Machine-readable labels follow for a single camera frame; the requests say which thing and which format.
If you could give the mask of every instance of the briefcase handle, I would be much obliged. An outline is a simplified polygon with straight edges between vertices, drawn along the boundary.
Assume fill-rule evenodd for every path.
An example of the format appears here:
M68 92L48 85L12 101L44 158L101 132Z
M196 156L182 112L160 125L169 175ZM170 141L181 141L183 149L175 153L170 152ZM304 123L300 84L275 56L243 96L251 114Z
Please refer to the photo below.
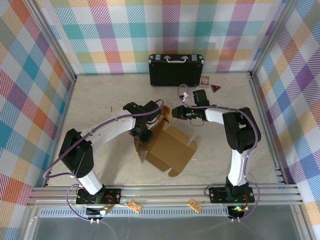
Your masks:
M184 59L183 61L179 61L179 60L176 60L176 61L169 61L170 57L167 55L167 56L164 56L164 59L166 59L167 63L168 64L184 64L188 57L187 56L182 56L181 57L182 59Z

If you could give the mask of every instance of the colorful plaid wall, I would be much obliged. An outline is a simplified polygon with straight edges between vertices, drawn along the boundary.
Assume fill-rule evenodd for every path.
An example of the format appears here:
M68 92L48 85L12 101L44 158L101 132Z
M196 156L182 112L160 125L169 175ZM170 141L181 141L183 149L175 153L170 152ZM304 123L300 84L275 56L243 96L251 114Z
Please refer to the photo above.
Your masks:
M257 83L290 182L320 239L320 1L300 0Z
M153 53L203 54L204 72L248 71L285 0L38 3L76 72L121 74L148 73Z
M0 240L15 240L55 146L71 80L23 0L0 1Z

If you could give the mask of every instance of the red triangle sticker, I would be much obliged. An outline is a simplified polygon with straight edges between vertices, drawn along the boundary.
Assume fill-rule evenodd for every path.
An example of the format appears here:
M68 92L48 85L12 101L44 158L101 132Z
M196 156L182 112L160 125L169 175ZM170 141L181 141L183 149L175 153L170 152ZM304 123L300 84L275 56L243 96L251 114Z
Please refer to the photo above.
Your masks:
M212 91L215 93L215 92L218 91L221 87L211 84L211 88L212 88Z

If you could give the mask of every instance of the small card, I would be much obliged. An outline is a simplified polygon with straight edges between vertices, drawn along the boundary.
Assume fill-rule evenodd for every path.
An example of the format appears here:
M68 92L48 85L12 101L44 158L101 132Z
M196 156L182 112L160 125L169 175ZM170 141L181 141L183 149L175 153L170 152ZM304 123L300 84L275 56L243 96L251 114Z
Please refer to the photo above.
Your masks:
M209 87L210 86L209 76L201 76L200 86L201 87Z
M190 199L190 201L188 202L189 207L191 207L193 210L195 210L198 214L201 212L202 210L202 206L197 203L195 200Z
M131 208L136 213L140 213L142 206L140 206L138 203L135 203L134 201L130 201L127 205L129 208Z

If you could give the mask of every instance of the aluminum frame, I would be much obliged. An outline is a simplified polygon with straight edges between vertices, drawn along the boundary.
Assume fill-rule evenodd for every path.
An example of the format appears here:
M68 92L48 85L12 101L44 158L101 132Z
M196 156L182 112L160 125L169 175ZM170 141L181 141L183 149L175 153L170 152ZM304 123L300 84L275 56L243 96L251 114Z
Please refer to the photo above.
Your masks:
M61 137L62 137L62 132L63 132L63 129L64 129L64 125L65 125L65 122L66 122L66 119L67 119L67 114L68 114L68 111L69 111L69 107L70 107L70 104L71 104L71 98L74 94L74 91L75 91L75 86L76 86L76 83L77 81L73 81L71 83L71 87L70 87L70 94L69 94L69 98L67 100L67 104L66 104L66 108L65 108L65 112L64 112L64 115L63 115L63 119L62 119L62 122L61 122L61 125L60 127L58 128L58 134L57 134L57 138L56 138L56 144L54 146L54 150L53 150L53 153L52 153L52 156L51 156L51 159L48 163L48 166L50 164L52 164L52 162L56 159L56 155L57 155L57 152L58 152L58 148L59 148L59 142L61 140ZM42 186L43 187L46 187L48 185L48 181L49 179L43 179L42 181Z
M212 204L210 199L205 195L205 188L209 184L179 184L179 185L117 185L108 186L108 188L120 188L121 200L119 209L127 208L130 200L142 205L143 208L155 207L159 210L166 207L175 207L175 209L183 209L186 207L190 199L194 199L200 203L204 208L225 206L233 206L233 203ZM224 185L212 185L213 187L223 187ZM259 184L260 188L260 202L259 205L290 205L299 206L303 203L300 192L296 184ZM31 193L24 218L21 224L19 239L32 239L35 233L38 218L41 210L49 208L51 210L58 210L60 208L67 208L66 193L68 187L66 186L47 186L36 187ZM253 187L253 192L257 194L257 187ZM75 205L76 189L69 192L69 202L76 209L81 209L84 205ZM94 204L95 208L102 207L102 205ZM299 231L303 239L312 239L308 237L307 229Z
M291 205L291 211L295 221L296 228L301 239L314 239L317 237L307 216L306 208L303 204Z
M39 25L41 32L47 39L49 45L52 47L52 50L54 51L60 63L62 64L69 78L73 79L73 81L75 82L77 79L77 74L74 71L73 67L71 66L62 47L60 46L54 32L52 31L49 23L47 22L44 14L42 13L37 1L24 0L24 2L27 8L29 9L29 11L31 12L32 16L34 17L36 23Z
M267 111L264 108L264 105L263 105L262 100L260 98L259 90L258 90L258 87L257 87L257 83L255 81L255 76L251 75L248 72L247 73L247 79L248 79L248 82L249 82L249 85L250 85L250 88L251 88L251 92L252 92L256 107L258 109L259 117L260 117L261 122L262 122L263 132L264 132L264 135L265 135L265 138L266 138L266 142L267 142L268 149L269 149L269 152L271 154L274 166L281 171L283 180L287 184L287 183L289 183L289 180L288 180L288 177L287 177L287 175L286 175L286 173L284 171L284 167L283 167L283 164L281 162L280 154L279 154L278 148L276 146L276 143L275 143L275 140L274 140L270 125L269 125L268 120L267 120L268 119L267 118L267 114L266 114Z
M256 60L255 65L252 69L252 74L255 75L258 73L262 65L265 63L271 49L277 42L282 30L284 29L288 19L291 16L291 13L294 11L298 4L299 0L288 0L279 16L279 19L276 21L272 33L269 35L265 45L262 48L258 59Z

